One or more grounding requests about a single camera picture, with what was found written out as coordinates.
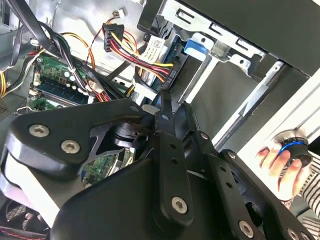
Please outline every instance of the screw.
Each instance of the screw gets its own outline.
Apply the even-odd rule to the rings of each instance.
[[[205,134],[204,132],[202,132],[200,135],[201,135],[201,137],[203,137],[205,140],[208,140],[208,135]]]
[[[301,232],[301,236],[303,237],[303,240],[310,240],[310,238],[304,232]]]
[[[67,154],[76,154],[80,151],[80,145],[73,140],[65,140],[61,143],[61,148]]]
[[[136,106],[130,106],[130,108],[135,112],[139,112],[139,109]]]
[[[180,214],[185,214],[188,210],[188,206],[181,197],[174,196],[171,201],[172,207],[174,210],[176,210]]]
[[[29,133],[37,138],[43,138],[49,135],[50,130],[45,125],[35,124],[29,127]]]
[[[248,238],[252,239],[254,237],[254,231],[246,221],[239,221],[239,227],[241,232],[243,232],[243,234]]]
[[[292,240],[299,240],[298,235],[292,229],[288,228],[287,232]]]
[[[236,156],[232,152],[228,152],[228,155],[232,159],[236,159]]]

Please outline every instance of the sticker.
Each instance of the sticker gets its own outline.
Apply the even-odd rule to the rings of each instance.
[[[164,39],[156,37],[156,36],[151,36],[148,46],[146,47],[146,50],[144,53],[139,57],[139,59],[149,63],[149,64],[154,64],[156,60],[158,59],[161,50],[165,44]]]

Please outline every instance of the mounting arm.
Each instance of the mounting arm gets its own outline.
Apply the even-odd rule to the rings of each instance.
[[[214,149],[190,105],[173,115],[167,92],[154,102],[155,115],[121,99],[19,116],[1,190],[37,210],[52,240],[313,239],[234,152]],[[124,147],[131,165],[81,186],[83,164]]]

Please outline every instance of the green circuit board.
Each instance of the green circuit board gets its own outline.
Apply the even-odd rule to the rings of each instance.
[[[64,63],[59,62],[54,57],[48,56],[40,56],[38,59],[38,61],[40,62],[39,73],[41,74],[41,76],[45,76],[49,79],[56,80],[60,84],[65,85],[67,83],[65,72],[68,72],[70,74],[70,71]],[[81,71],[79,73],[84,79],[86,78],[85,73]]]
[[[57,108],[48,100],[46,100],[44,97],[40,97],[40,98],[31,97],[29,102],[29,107],[36,111],[53,110]]]

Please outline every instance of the black knob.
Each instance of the black knob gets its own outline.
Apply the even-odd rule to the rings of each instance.
[[[290,159],[287,162],[289,166],[294,160],[300,159],[302,167],[304,168],[312,161],[312,155],[308,152],[308,146],[305,144],[291,144],[285,148],[290,152]]]

